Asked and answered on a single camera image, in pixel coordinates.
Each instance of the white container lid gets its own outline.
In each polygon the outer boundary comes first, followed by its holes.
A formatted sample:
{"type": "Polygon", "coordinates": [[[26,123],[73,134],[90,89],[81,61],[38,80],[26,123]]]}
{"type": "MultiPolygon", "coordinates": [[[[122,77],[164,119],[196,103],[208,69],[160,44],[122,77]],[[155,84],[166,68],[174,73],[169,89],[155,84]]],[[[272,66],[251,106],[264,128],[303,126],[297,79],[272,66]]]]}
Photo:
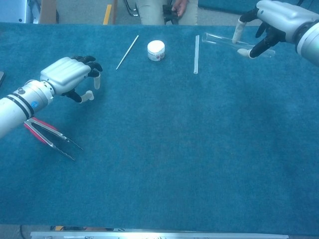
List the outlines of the white container lid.
{"type": "Polygon", "coordinates": [[[165,44],[162,41],[156,40],[156,41],[151,41],[148,44],[148,53],[150,54],[163,54],[165,52],[165,44]]]}

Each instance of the robotic arm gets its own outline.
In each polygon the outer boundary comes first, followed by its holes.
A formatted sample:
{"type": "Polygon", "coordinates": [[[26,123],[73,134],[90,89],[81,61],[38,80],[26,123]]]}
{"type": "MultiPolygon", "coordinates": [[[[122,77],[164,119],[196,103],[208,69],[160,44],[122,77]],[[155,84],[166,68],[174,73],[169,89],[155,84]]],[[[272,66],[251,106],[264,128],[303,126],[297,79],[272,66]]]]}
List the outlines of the robotic arm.
{"type": "Polygon", "coordinates": [[[264,31],[267,36],[250,50],[239,49],[239,54],[255,58],[278,42],[288,42],[296,46],[299,55],[319,66],[319,14],[286,2],[261,0],[239,18],[233,43],[240,40],[246,23],[255,19],[263,22],[256,37],[264,31]]]}
{"type": "Polygon", "coordinates": [[[53,101],[55,95],[67,96],[75,102],[93,100],[92,91],[80,96],[75,92],[86,77],[94,78],[100,88],[100,64],[92,56],[64,57],[41,71],[40,81],[30,80],[13,93],[0,99],[0,138],[53,101]]]}

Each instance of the label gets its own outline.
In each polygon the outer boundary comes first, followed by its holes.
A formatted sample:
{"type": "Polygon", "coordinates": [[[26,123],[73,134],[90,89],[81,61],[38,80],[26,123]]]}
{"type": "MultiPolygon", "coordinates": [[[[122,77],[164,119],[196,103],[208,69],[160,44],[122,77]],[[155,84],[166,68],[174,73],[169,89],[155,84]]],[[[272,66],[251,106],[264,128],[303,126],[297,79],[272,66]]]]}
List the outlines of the label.
{"type": "Polygon", "coordinates": [[[165,57],[165,53],[160,54],[160,55],[148,53],[148,56],[149,56],[149,59],[152,61],[160,61],[165,57]]]}

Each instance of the thin white stick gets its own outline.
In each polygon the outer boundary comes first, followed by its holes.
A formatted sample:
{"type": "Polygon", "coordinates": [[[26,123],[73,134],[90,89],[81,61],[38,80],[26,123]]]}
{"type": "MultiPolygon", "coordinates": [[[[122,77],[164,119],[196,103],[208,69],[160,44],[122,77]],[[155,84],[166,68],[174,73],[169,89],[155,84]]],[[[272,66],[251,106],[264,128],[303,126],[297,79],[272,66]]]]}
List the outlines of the thin white stick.
{"type": "Polygon", "coordinates": [[[198,74],[198,54],[199,54],[199,35],[195,41],[195,59],[194,59],[194,74],[198,74]]]}
{"type": "Polygon", "coordinates": [[[118,69],[121,65],[121,63],[124,61],[125,57],[127,56],[127,54],[130,52],[131,48],[133,47],[133,45],[135,44],[136,40],[138,39],[139,35],[137,35],[137,37],[135,38],[135,40],[133,41],[133,43],[131,44],[131,46],[129,47],[128,51],[125,53],[125,55],[123,56],[121,62],[119,63],[119,65],[117,66],[116,69],[118,69]]]}

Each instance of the small white jar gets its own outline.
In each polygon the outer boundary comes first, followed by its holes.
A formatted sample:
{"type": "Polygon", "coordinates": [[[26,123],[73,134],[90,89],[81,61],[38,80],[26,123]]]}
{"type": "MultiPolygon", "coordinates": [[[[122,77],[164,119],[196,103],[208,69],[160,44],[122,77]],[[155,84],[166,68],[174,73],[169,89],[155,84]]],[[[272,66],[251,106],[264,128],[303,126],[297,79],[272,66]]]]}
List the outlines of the small white jar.
{"type": "Polygon", "coordinates": [[[165,57],[165,44],[162,41],[151,41],[148,44],[148,56],[152,61],[160,61],[165,57]]]}

